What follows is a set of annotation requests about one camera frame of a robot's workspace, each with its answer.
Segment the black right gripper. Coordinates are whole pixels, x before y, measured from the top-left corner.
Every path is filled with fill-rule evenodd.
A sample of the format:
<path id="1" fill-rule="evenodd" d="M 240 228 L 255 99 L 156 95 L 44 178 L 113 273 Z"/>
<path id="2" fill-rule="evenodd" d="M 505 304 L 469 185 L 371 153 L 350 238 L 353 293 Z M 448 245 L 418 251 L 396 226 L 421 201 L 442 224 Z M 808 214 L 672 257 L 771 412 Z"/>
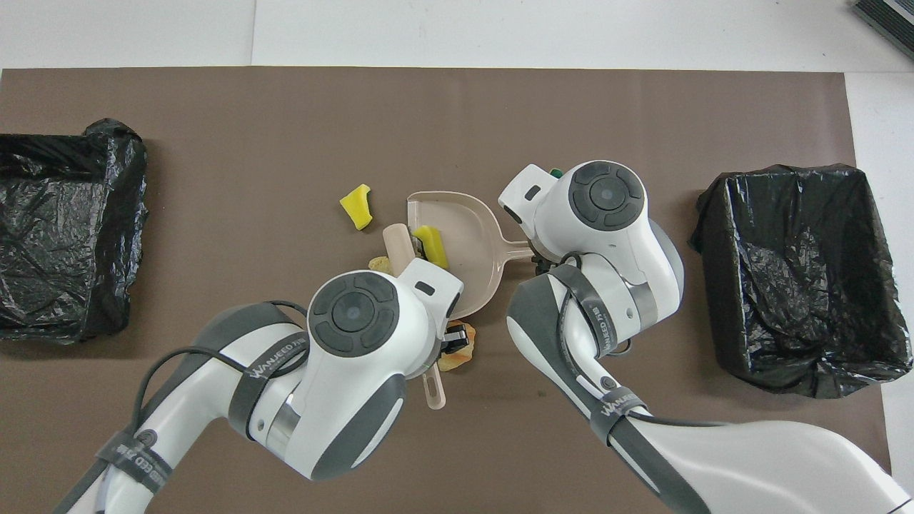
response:
<path id="1" fill-rule="evenodd" d="M 567 253 L 559 258 L 556 258 L 555 260 L 549 260 L 548 258 L 542 257 L 542 255 L 534 251 L 534 255 L 532 257 L 532 263 L 534 263 L 536 266 L 534 273 L 536 276 L 542 276 L 542 274 L 548 273 L 553 268 L 562 266 L 562 264 L 567 263 L 567 261 L 571 258 L 572 253 Z"/>

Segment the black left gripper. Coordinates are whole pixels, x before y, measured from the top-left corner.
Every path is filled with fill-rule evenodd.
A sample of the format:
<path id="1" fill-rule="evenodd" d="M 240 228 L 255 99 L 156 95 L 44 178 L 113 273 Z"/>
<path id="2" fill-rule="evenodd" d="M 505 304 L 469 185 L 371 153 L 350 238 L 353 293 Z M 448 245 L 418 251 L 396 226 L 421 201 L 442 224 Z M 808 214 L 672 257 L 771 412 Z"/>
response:
<path id="1" fill-rule="evenodd" d="M 448 334 L 453 334 L 453 341 L 448 341 Z M 470 340 L 476 338 L 476 329 L 470 324 L 453 324 L 449 321 L 445 325 L 441 336 L 434 339 L 431 360 L 437 361 L 442 355 L 451 355 L 470 346 Z"/>

